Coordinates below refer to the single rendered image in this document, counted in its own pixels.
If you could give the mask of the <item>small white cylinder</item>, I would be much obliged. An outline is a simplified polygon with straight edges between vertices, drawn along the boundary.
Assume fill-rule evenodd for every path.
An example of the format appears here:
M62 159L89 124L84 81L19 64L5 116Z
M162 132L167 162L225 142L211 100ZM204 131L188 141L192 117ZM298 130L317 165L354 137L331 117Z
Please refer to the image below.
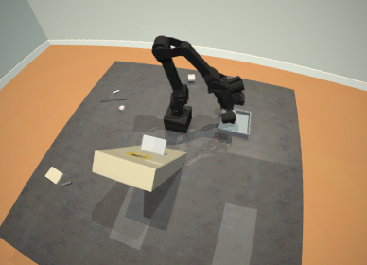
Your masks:
M188 82L195 81L195 74L188 75Z

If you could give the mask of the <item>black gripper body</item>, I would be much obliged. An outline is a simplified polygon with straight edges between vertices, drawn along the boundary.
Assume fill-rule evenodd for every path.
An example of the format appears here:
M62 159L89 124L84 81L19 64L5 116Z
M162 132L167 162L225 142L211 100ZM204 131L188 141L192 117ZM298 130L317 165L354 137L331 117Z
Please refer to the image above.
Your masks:
M221 122L223 124L236 121L236 112L232 111L233 105L231 105L231 92L229 92L229 95L227 98L223 100L217 99L217 103L220 104L220 109L223 109L223 108L226 109L226 113L221 114Z

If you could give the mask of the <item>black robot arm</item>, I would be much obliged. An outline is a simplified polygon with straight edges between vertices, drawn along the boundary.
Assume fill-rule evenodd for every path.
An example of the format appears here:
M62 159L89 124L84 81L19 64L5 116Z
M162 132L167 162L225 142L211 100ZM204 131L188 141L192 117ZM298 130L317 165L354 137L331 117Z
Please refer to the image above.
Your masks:
M171 47L174 46L175 48ZM237 76L227 79L215 67L209 66L206 61L193 49L188 41L181 41L172 37L158 36L154 39L151 49L155 59L160 62L165 71L168 81L173 92L170 97L170 113L169 115L183 117L184 105L189 100L189 89L187 85L183 85L175 68L172 58L184 56L194 67L201 73L206 85L208 86L208 94L214 93L218 100L228 97L231 92L231 105L243 106L245 101L242 79ZM222 82L221 82L222 80ZM228 90L229 92L228 92Z

